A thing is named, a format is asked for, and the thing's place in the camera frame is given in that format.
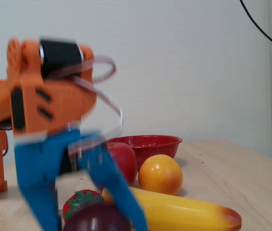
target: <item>green strawberry leaves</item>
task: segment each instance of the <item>green strawberry leaves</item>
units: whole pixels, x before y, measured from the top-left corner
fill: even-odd
[[[76,200],[67,201],[68,204],[71,206],[71,209],[65,213],[64,218],[69,219],[77,210],[79,210],[84,205],[87,205],[89,203],[94,204],[102,201],[103,197],[100,195],[93,197],[92,192],[84,194],[83,192],[78,191],[76,192]]]
[[[75,200],[69,200],[68,204],[72,207],[72,208],[79,208],[80,207],[80,203],[78,201]]]

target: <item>red bowl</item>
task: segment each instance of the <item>red bowl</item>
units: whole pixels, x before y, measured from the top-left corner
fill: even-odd
[[[125,136],[109,140],[108,142],[121,142],[128,144],[135,152],[138,171],[147,158],[163,154],[173,158],[182,139],[175,136]]]

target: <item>white wall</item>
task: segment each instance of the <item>white wall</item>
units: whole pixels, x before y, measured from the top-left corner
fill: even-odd
[[[246,5],[268,31],[267,1]],[[229,140],[272,155],[269,44],[238,0],[0,0],[0,78],[8,39],[40,35],[114,58],[102,88],[124,109],[124,135]],[[99,102],[86,124],[112,125],[108,111]]]

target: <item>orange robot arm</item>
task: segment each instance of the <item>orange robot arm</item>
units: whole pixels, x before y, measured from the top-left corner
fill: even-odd
[[[0,80],[0,121],[12,117],[14,135],[66,129],[95,105],[96,93],[83,91],[68,80],[46,81],[37,41],[22,45],[12,39],[7,49],[7,79]],[[84,60],[93,59],[89,47],[78,47]],[[92,70],[80,73],[92,83]]]

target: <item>banana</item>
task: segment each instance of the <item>banana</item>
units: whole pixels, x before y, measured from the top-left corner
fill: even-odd
[[[130,187],[142,206],[150,231],[238,231],[241,216],[234,210],[184,197],[166,195]],[[102,192],[107,203],[111,195]]]

